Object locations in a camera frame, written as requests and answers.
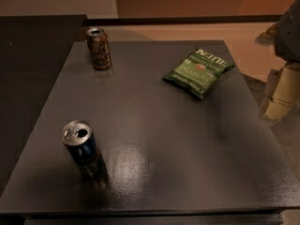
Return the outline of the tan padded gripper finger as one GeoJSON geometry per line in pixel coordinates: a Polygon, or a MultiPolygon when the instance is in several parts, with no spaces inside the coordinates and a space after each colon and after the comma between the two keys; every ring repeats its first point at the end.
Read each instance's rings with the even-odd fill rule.
{"type": "Polygon", "coordinates": [[[300,64],[287,62],[280,70],[271,69],[262,100],[262,117],[279,121],[300,100],[300,64]]]}

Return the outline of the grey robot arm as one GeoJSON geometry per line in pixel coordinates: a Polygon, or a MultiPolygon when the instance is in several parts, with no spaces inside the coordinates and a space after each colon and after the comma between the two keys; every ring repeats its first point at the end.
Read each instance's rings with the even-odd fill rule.
{"type": "Polygon", "coordinates": [[[270,70],[261,106],[265,119],[279,121],[300,100],[300,0],[255,42],[273,45],[275,55],[285,61],[280,70],[270,70]]]}

